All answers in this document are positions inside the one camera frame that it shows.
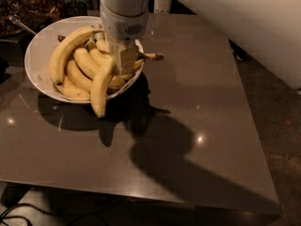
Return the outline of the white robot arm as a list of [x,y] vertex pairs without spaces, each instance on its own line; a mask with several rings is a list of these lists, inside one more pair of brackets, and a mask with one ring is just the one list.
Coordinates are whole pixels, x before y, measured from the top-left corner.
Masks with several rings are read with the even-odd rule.
[[[301,88],[301,0],[178,0],[222,31],[292,89]],[[148,21],[149,0],[100,0],[104,27],[131,39],[125,28]]]

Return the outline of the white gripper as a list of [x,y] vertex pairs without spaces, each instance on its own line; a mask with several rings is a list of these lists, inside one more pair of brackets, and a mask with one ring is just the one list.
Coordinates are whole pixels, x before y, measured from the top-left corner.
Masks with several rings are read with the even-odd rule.
[[137,46],[119,52],[118,45],[133,46],[146,31],[149,20],[148,6],[143,0],[100,0],[100,15],[109,44],[109,55],[114,58],[120,74],[134,69],[139,49]]

